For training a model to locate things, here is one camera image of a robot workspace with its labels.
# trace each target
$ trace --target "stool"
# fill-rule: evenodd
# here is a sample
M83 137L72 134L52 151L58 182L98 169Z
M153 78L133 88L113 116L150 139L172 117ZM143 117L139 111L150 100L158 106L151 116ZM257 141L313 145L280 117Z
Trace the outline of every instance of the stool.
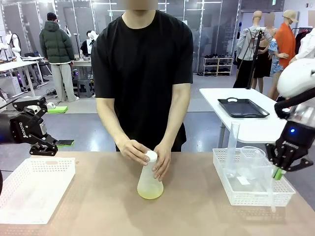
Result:
M94 95L90 80L77 80L78 97L92 97Z

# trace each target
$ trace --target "glass beaker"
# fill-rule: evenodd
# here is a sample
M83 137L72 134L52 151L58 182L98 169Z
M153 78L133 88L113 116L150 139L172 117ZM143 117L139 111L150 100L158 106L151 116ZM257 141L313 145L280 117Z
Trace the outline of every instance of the glass beaker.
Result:
M228 138L227 155L225 159L224 171L228 178L233 178L236 174L235 166L235 149L237 145L238 132L240 124L238 122L231 123L230 136Z
M256 147L242 147L237 172L246 179L257 178L257 170L265 166L266 154Z
M156 164L158 155L154 151L148 151L146 155L150 161L147 166L143 166L138 182L138 194L144 199L155 199L161 196L164 187L163 183L154 178L153 166Z

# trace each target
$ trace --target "gray shirt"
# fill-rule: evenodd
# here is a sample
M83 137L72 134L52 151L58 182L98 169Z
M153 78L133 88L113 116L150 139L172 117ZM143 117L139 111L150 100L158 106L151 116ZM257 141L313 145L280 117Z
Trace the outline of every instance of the gray shirt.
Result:
M260 26L251 26L243 30L237 43L236 56L241 60L253 60L254 52L258 41L258 33L256 30ZM265 30L265 39L270 43L272 36L268 30Z

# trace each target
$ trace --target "empty white basket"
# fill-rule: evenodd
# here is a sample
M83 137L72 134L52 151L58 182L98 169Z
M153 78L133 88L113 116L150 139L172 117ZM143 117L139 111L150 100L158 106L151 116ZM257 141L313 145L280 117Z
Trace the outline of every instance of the empty white basket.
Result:
M4 181L0 224L47 224L75 174L75 158L29 158Z
M223 170L227 149L213 149L213 164L218 172L219 178L222 182L223 188L232 206L258 206L269 207L270 197L268 192L245 192L234 191L229 179ZM237 148L235 152L234 162L238 162L240 158L240 149ZM285 207L295 191L289 182L282 177L281 180L274 181L274 202L276 207Z

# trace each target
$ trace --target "black tray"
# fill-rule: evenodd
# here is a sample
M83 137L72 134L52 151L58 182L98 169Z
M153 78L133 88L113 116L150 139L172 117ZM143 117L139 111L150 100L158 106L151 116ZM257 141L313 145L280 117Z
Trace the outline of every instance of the black tray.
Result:
M265 118L270 114L249 99L229 97L218 99L221 106L233 118Z

